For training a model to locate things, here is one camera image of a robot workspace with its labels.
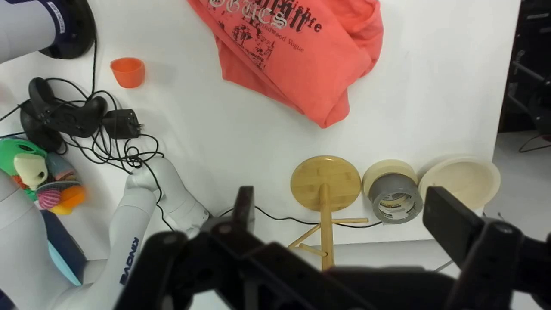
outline duct tape roll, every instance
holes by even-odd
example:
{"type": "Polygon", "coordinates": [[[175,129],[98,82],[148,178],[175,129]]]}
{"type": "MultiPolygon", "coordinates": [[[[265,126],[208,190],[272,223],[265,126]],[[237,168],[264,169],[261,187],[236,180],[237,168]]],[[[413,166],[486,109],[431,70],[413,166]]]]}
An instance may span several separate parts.
{"type": "Polygon", "coordinates": [[[411,221],[423,209],[417,175],[402,161],[392,159],[372,165],[364,174],[364,194],[375,216],[384,223],[411,221]]]}

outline white table surface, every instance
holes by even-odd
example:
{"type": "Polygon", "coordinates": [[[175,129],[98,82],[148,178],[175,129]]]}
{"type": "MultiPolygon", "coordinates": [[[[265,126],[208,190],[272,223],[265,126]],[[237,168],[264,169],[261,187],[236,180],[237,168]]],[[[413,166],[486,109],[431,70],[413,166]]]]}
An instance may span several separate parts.
{"type": "MultiPolygon", "coordinates": [[[[491,160],[505,89],[519,0],[383,0],[380,62],[349,88],[350,115],[322,130],[282,104],[221,78],[213,35],[185,0],[89,0],[99,31],[98,89],[136,111],[188,190],[214,214],[229,208],[240,185],[254,185],[256,203],[274,216],[317,221],[289,189],[303,160],[342,157],[363,175],[396,158],[421,171],[435,158],[470,153],[491,160]],[[109,63],[132,56],[147,80],[122,89],[109,63]]],[[[62,77],[90,89],[92,53],[52,60],[34,53],[0,65],[0,113],[26,98],[35,76],[62,77]]],[[[65,87],[56,94],[76,99],[65,87]]],[[[0,133],[21,129],[14,116],[0,133]]],[[[150,143],[141,142],[151,147],[150,143]]],[[[107,257],[109,219],[122,197],[123,172],[98,166],[76,150],[68,159],[90,200],[62,221],[89,259],[107,257]]],[[[335,218],[376,218],[362,197],[335,218]]],[[[284,244],[308,227],[257,214],[256,234],[284,244]]],[[[162,228],[158,214],[154,228],[162,228]]],[[[431,238],[421,217],[396,226],[334,228],[336,244],[431,238]]],[[[317,245],[315,235],[307,244],[317,245]]]]}

